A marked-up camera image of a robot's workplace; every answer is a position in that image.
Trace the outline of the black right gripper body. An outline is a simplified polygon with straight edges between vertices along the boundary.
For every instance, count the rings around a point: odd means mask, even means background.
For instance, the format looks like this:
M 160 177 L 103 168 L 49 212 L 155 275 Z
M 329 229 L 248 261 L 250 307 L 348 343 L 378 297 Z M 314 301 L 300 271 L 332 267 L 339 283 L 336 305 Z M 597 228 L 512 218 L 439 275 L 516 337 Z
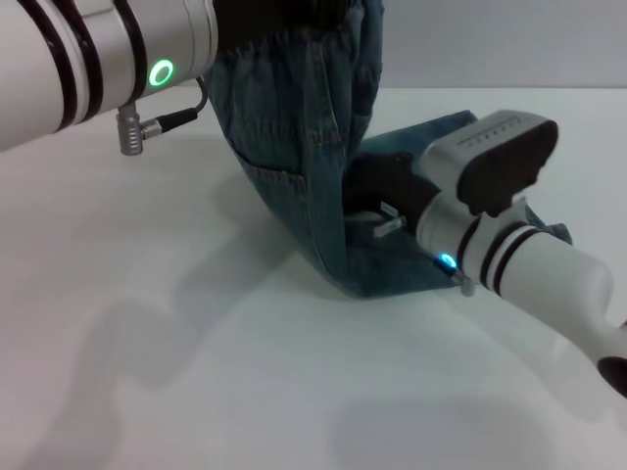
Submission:
M 382 213 L 381 204 L 395 209 L 416 226 L 440 190 L 428 179 L 412 172 L 408 153 L 363 154 L 344 174 L 344 214 Z

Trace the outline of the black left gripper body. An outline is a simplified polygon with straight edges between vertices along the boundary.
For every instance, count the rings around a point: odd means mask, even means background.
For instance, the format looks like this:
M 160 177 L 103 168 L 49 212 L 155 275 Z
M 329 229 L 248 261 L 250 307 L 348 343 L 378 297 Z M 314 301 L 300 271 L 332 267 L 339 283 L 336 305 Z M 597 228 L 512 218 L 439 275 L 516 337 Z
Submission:
M 217 0 L 218 50 L 229 51 L 294 28 L 331 30 L 356 1 Z

